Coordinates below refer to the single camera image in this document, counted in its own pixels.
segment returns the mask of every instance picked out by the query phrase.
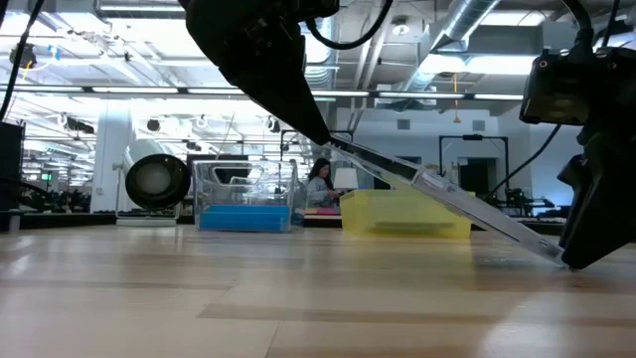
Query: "doorway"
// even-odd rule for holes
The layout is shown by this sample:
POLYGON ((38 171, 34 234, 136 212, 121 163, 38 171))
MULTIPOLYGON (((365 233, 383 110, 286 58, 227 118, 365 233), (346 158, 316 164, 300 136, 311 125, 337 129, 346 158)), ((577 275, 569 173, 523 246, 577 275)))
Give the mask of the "doorway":
POLYGON ((459 186, 482 197, 497 185, 497 159, 459 158, 459 186))

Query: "large round light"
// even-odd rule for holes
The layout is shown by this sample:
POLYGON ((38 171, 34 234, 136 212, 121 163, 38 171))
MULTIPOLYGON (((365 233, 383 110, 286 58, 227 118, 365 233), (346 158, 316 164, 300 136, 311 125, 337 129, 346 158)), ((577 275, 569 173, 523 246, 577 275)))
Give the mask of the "large round light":
POLYGON ((139 139, 124 153, 125 186, 140 207, 159 210, 177 205, 190 190, 190 170, 166 145, 139 139))

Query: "dark hair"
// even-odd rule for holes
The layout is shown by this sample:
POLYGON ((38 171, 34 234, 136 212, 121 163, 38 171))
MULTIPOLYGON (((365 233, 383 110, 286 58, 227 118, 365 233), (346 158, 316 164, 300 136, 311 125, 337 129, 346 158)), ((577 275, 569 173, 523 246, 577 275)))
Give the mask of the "dark hair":
MULTIPOLYGON (((318 160, 316 160, 316 162, 314 163, 314 166, 311 168, 311 171, 309 172, 309 179, 307 180, 307 183, 309 183, 313 178, 317 177, 318 173, 320 173, 320 169, 322 169, 325 165, 331 165, 329 160, 325 158, 318 158, 318 160)), ((327 188, 329 188, 329 190, 334 190, 334 184, 331 182, 331 175, 324 178, 324 180, 327 184, 327 188)))

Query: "ceiling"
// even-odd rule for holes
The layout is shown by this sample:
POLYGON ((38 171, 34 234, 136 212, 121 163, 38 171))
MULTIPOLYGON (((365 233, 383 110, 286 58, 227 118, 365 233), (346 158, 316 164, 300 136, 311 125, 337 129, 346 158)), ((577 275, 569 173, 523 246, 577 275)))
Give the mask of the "ceiling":
MULTIPOLYGON (((10 11, 0 30, 0 83, 3 84, 7 83, 12 66, 9 61, 10 52, 19 41, 28 19, 28 14, 20 8, 24 5, 15 6, 16 3, 22 2, 14 1, 10 4, 10 11)), ((51 2, 54 5, 50 4, 39 17, 29 39, 29 43, 35 45, 37 65, 28 72, 21 70, 18 84, 207 88, 229 86, 219 70, 203 56, 189 36, 184 26, 183 13, 174 7, 178 4, 176 1, 161 1, 157 5, 157 2, 151 0, 104 0, 98 2, 100 8, 96 9, 92 2, 83 3, 51 2), (174 11, 145 12, 140 17, 140 12, 135 9, 149 5, 167 7, 174 11)), ((434 56, 427 57, 422 52, 420 44, 425 30, 436 20, 441 21, 446 16, 449 3, 447 0, 397 0, 387 20, 386 36, 381 39, 377 35, 368 47, 351 51, 329 50, 311 35, 307 35, 308 83, 316 89, 333 90, 400 86, 417 69, 421 69, 420 64, 424 58, 427 61, 434 59, 434 56), (406 34, 397 35, 392 31, 394 26, 391 21, 399 17, 404 17, 408 26, 406 34), (365 51, 366 59, 361 61, 361 54, 365 51), (361 72, 360 78, 356 81, 358 72, 361 72)), ((612 1, 591 0, 584 3, 593 16, 602 17, 609 11, 612 1)), ((621 4, 627 11, 633 3, 623 1, 621 4)), ((319 22, 320 31, 326 37, 350 42, 359 38, 365 25, 375 20, 382 2, 341 0, 341 4, 343 9, 336 16, 319 22)), ((493 26, 506 26, 505 29, 509 30, 498 31, 498 34, 523 34, 523 31, 541 28, 546 21, 559 21, 571 27, 571 21, 559 1, 503 0, 481 23, 474 34, 474 43, 478 43, 478 32, 482 33, 480 36, 484 39, 490 39, 490 43, 497 43, 497 38, 487 37, 488 28, 495 29, 493 26)), ((515 42, 515 38, 510 36, 507 41, 512 39, 515 42)), ((474 53, 457 55, 468 65, 471 60, 481 56, 474 53)), ((524 57, 532 58, 531 54, 524 54, 524 57)), ((441 62, 443 68, 449 63, 444 59, 446 58, 441 62)), ((480 73, 475 71, 476 67, 466 66, 458 70, 456 76, 433 75, 427 89, 522 93, 526 76, 500 74, 507 71, 510 62, 502 64, 491 66, 494 70, 489 69, 488 73, 484 73, 484 70, 480 70, 480 73)), ((107 101, 107 94, 102 97, 69 97, 18 93, 14 95, 9 120, 26 122, 27 136, 30 138, 47 137, 46 140, 33 140, 27 147, 27 156, 41 158, 44 153, 49 152, 54 157, 60 157, 59 161, 65 161, 65 158, 75 154, 74 160, 82 166, 77 169, 89 174, 89 167, 94 162, 94 135, 69 131, 63 123, 67 118, 72 118, 97 131, 99 114, 107 101), (78 136, 83 140, 72 141, 78 136)), ((196 142, 201 139, 223 141, 227 136, 229 141, 243 140, 246 143, 260 144, 228 144, 224 146, 224 152, 242 151, 253 155, 276 155, 278 152, 279 146, 275 143, 280 140, 280 134, 272 133, 267 128, 268 113, 247 100, 162 98, 157 95, 156 98, 130 99, 130 104, 134 109, 138 137, 164 140, 187 138, 196 142), (148 119, 160 120, 162 129, 158 132, 149 131, 148 119)), ((350 101, 319 104, 323 114, 328 116, 336 113, 332 110, 333 106, 349 107, 350 101)), ((440 100, 428 103, 426 109, 444 112, 453 106, 452 100, 440 100)), ((490 109, 491 113, 493 108, 500 106, 495 101, 462 103, 462 108, 490 109)), ((287 128, 284 123, 281 124, 283 129, 287 128)), ((311 147, 302 141, 301 144, 292 147, 288 156, 310 155, 311 147)), ((174 142, 170 145, 180 155, 189 152, 185 143, 174 142)), ((219 143, 204 145, 203 149, 215 153, 219 150, 219 143)))

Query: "white column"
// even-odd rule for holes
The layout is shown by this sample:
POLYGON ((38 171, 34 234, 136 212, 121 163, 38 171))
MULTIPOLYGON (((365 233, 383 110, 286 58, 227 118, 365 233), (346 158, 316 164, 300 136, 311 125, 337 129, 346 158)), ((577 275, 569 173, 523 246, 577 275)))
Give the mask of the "white column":
MULTIPOLYGON (((128 101, 105 100, 97 124, 97 147, 92 178, 90 211, 114 211, 117 197, 117 176, 113 164, 121 163, 123 152, 135 140, 135 128, 128 101)), ((128 211, 132 202, 126 194, 121 174, 119 210, 128 211)))

